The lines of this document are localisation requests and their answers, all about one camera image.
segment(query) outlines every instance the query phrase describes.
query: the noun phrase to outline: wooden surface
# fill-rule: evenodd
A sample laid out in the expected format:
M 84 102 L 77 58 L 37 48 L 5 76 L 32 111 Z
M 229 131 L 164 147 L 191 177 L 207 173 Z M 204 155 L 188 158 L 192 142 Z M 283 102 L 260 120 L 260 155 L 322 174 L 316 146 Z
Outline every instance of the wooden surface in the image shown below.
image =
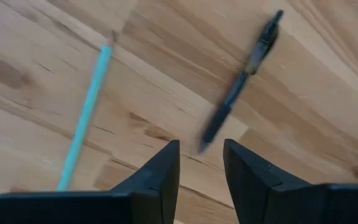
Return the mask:
M 275 48 L 197 156 L 277 9 Z M 0 0 L 0 193 L 55 189 L 112 30 L 72 190 L 114 187 L 171 139 L 181 141 L 178 223 L 237 222 L 225 138 L 312 183 L 358 182 L 358 0 Z

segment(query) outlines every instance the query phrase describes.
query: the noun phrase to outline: pen tip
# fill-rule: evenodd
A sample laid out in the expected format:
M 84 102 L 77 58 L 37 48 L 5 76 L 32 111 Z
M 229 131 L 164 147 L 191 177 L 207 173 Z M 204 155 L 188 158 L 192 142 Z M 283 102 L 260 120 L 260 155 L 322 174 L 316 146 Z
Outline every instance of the pen tip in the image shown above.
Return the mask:
M 208 143 L 201 143 L 200 147 L 198 148 L 198 154 L 201 154 L 203 152 L 205 152 L 205 150 L 208 148 L 209 144 Z

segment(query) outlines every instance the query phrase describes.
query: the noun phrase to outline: light blue straw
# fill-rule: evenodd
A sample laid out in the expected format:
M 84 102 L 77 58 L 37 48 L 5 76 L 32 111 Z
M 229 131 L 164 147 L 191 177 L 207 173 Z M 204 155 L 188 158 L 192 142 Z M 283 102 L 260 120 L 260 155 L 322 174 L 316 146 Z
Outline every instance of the light blue straw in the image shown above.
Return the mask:
M 98 100 L 99 91 L 103 85 L 104 77 L 106 76 L 106 72 L 109 68 L 110 58 L 113 52 L 114 51 L 111 47 L 101 47 L 98 62 L 93 73 L 93 80 L 91 86 L 89 87 L 88 94 L 86 95 L 82 114 L 78 120 L 73 142 L 71 143 L 70 150 L 67 154 L 62 177 L 60 178 L 57 187 L 58 191 L 67 190 L 70 186 L 78 158 L 81 154 L 82 145 L 84 143 L 86 133 L 88 132 L 92 113 Z

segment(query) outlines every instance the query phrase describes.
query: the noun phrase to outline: wooden floor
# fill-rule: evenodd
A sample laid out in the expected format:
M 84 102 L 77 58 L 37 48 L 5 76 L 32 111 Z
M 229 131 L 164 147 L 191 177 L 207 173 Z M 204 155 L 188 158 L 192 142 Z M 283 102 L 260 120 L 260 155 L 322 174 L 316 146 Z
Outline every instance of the wooden floor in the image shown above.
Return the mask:
M 217 141 L 198 139 L 261 28 L 280 37 Z M 0 0 L 0 193 L 53 190 L 112 30 L 72 190 L 106 190 L 181 141 L 180 223 L 237 223 L 233 138 L 312 183 L 358 182 L 358 0 Z

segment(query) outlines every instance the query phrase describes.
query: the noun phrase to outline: black pen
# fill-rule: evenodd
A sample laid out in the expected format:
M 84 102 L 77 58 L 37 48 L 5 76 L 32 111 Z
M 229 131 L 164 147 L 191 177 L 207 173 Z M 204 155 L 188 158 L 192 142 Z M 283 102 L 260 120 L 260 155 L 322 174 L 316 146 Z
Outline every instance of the black pen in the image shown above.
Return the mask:
M 227 95 L 226 99 L 222 106 L 215 112 L 214 116 L 211 118 L 205 133 L 201 138 L 200 148 L 198 153 L 204 152 L 209 144 L 215 138 L 215 135 L 218 133 L 219 129 L 223 125 L 223 122 L 226 120 L 227 116 L 232 110 L 233 104 L 236 102 L 239 97 L 241 90 L 245 87 L 248 78 L 251 75 L 255 75 L 259 65 L 262 63 L 263 59 L 270 52 L 273 44 L 277 40 L 278 36 L 278 22 L 283 16 L 283 11 L 279 10 L 275 17 L 269 21 L 264 31 L 259 37 L 259 40 L 250 56 L 249 62 L 245 67 L 244 71 L 239 75 L 236 82 L 234 83 L 231 91 Z

